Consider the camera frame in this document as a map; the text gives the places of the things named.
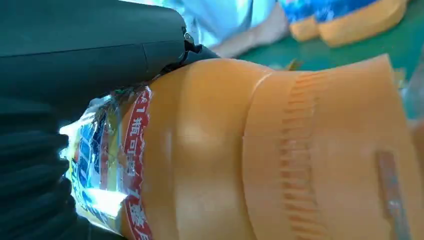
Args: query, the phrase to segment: green work surface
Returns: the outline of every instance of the green work surface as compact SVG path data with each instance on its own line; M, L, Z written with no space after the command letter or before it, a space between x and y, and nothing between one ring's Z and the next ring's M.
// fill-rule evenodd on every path
M424 0L411 0L405 17L397 26L361 42L330 48L319 38L299 43L288 37L272 45L253 49L240 56L240 59L283 67L296 59L303 63L299 70L314 71L388 53L393 67L405 68L406 78L409 79L417 65L423 43Z

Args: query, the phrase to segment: plastic label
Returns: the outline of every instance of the plastic label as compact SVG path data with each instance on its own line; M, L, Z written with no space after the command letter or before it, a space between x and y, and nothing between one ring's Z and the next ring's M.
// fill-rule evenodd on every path
M73 195L82 214L130 240L152 239L142 202L151 97L148 87L117 93L81 118L69 146Z

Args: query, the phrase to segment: orange plastic bottle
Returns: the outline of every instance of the orange plastic bottle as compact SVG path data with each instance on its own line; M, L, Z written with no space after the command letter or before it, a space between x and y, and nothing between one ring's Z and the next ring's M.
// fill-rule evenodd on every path
M133 240L424 239L393 76L387 56L318 72L211 59L161 76L108 113L123 134L101 140L100 185L127 197L106 223Z
M338 47L390 29L406 9L406 0L324 0L315 4L315 18L321 38Z

